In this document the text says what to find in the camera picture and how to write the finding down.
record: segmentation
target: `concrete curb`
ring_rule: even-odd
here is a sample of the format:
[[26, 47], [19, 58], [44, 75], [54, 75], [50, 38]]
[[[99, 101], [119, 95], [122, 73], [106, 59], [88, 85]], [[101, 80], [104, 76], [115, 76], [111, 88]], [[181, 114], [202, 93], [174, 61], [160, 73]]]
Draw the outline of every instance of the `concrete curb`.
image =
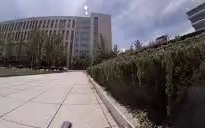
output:
[[110, 111], [114, 120], [119, 125], [119, 127], [120, 128], [135, 128], [135, 126], [129, 120], [127, 120], [127, 118], [120, 112], [120, 110], [118, 110], [117, 107], [111, 102], [108, 96], [104, 94], [104, 92], [102, 92], [102, 90], [99, 88], [100, 85], [97, 84], [97, 82], [95, 82], [88, 73], [86, 73], [86, 75], [89, 78], [89, 81], [92, 83], [97, 94], [101, 98], [102, 102], [107, 107], [107, 109]]

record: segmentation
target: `window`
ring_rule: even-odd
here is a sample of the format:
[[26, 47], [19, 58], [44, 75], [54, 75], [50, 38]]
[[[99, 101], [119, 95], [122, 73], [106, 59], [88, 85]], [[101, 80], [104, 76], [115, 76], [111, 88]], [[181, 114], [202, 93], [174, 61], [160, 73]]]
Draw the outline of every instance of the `window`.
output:
[[65, 31], [63, 30], [63, 31], [62, 31], [62, 36], [64, 36], [64, 35], [65, 35]]
[[57, 28], [58, 20], [55, 21], [55, 28]]
[[69, 31], [66, 32], [66, 40], [69, 39]]
[[27, 32], [24, 34], [24, 40], [27, 40]]
[[70, 22], [71, 22], [71, 20], [68, 21], [68, 28], [70, 27]]
[[32, 24], [32, 27], [31, 27], [31, 28], [34, 28], [34, 25], [35, 25], [35, 21], [33, 21], [33, 24]]
[[50, 20], [48, 20], [48, 22], [47, 22], [47, 28], [49, 28], [49, 24], [50, 24]]
[[42, 24], [42, 20], [40, 20], [39, 25], [38, 25], [38, 28], [41, 27], [41, 24]]
[[34, 28], [37, 28], [37, 23], [38, 23], [38, 21], [35, 22], [35, 27]]
[[26, 22], [24, 22], [24, 24], [23, 24], [23, 29], [25, 29], [25, 26], [26, 26]]
[[75, 20], [72, 21], [72, 28], [75, 27]]
[[51, 28], [53, 27], [54, 25], [54, 20], [51, 21]]
[[43, 28], [45, 28], [45, 24], [46, 24], [46, 20], [44, 20], [44, 23], [43, 23]]
[[27, 40], [30, 38], [30, 32], [27, 33]]
[[30, 21], [29, 29], [31, 29], [33, 21]]
[[30, 22], [29, 22], [29, 21], [27, 21], [27, 24], [26, 24], [26, 29], [28, 29], [28, 25], [29, 25], [29, 23], [30, 23]]
[[74, 38], [74, 31], [72, 31], [71, 33], [71, 40], [73, 40], [73, 38]]
[[15, 40], [15, 34], [14, 34], [14, 32], [13, 32], [13, 35], [12, 35], [12, 40]]
[[18, 32], [17, 40], [20, 40], [20, 32]]

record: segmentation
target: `building facade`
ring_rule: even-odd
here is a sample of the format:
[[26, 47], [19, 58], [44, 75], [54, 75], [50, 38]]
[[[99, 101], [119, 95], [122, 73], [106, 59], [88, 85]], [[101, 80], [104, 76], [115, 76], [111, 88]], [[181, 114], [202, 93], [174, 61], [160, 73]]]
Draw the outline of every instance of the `building facade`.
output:
[[100, 46], [100, 36], [105, 49], [112, 49], [111, 16], [91, 13], [90, 17], [48, 16], [0, 22], [0, 34], [5, 42], [28, 43], [31, 31], [38, 29], [47, 35], [62, 34], [63, 44], [71, 57], [89, 55]]
[[187, 12], [187, 15], [196, 31], [205, 28], [205, 3]]

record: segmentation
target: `hedge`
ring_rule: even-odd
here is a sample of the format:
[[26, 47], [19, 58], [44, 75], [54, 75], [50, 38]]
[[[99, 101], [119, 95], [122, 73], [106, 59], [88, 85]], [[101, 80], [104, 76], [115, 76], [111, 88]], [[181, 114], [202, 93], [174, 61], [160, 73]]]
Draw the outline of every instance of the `hedge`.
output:
[[189, 87], [205, 80], [205, 34], [120, 55], [87, 72], [120, 103], [161, 123], [176, 115]]

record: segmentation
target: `dark object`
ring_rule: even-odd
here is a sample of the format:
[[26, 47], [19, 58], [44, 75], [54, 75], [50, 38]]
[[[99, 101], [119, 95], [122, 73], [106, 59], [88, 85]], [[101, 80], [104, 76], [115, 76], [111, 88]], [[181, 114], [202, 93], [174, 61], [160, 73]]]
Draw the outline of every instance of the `dark object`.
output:
[[59, 67], [58, 70], [60, 72], [67, 72], [68, 71], [68, 69], [66, 67]]
[[69, 121], [65, 121], [65, 122], [63, 122], [61, 128], [72, 128], [72, 123]]
[[190, 88], [173, 128], [205, 128], [205, 87]]
[[24, 65], [18, 65], [17, 68], [24, 68]]

